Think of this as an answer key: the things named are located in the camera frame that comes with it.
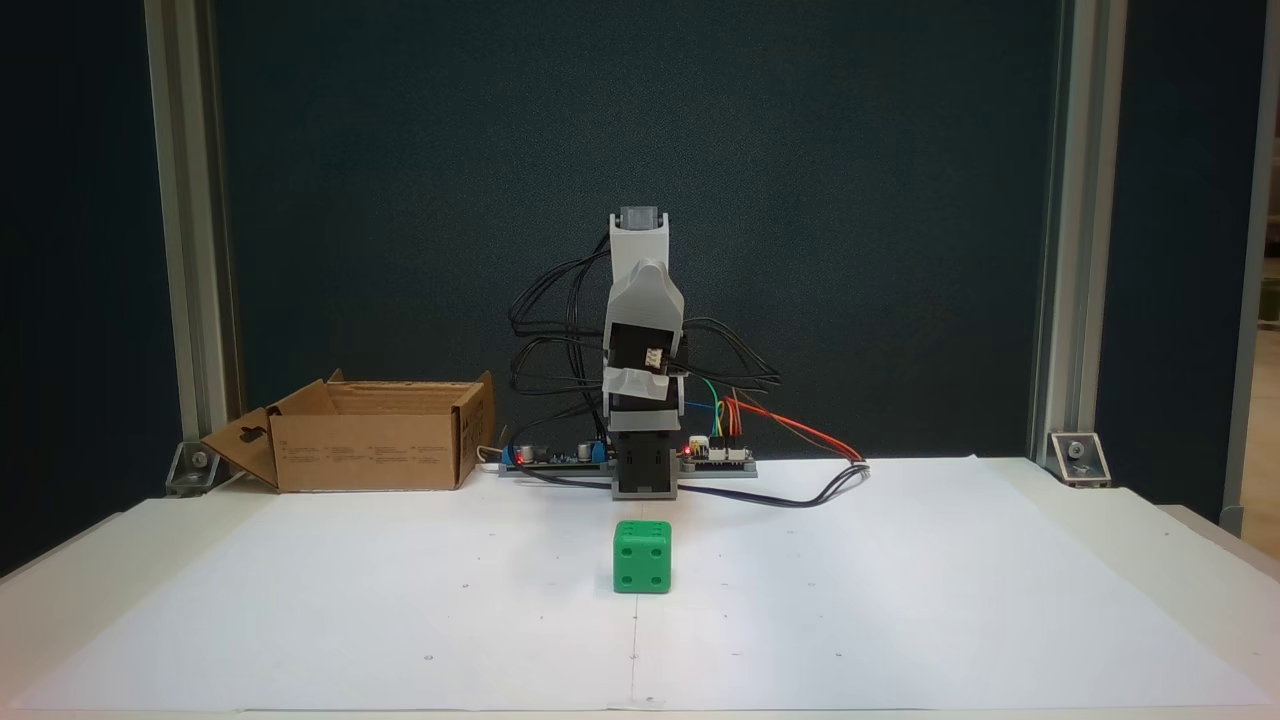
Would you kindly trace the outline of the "grey wedge-shaped fixed gripper finger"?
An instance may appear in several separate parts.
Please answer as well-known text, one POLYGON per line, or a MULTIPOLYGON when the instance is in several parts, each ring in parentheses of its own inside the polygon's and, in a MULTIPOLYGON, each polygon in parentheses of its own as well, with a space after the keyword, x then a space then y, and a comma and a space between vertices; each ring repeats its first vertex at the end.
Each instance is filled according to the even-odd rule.
POLYGON ((640 260, 622 279, 613 283, 605 307, 604 343, 609 346, 616 325, 634 325, 669 332, 671 346, 678 346, 684 333, 684 295, 660 260, 640 260))

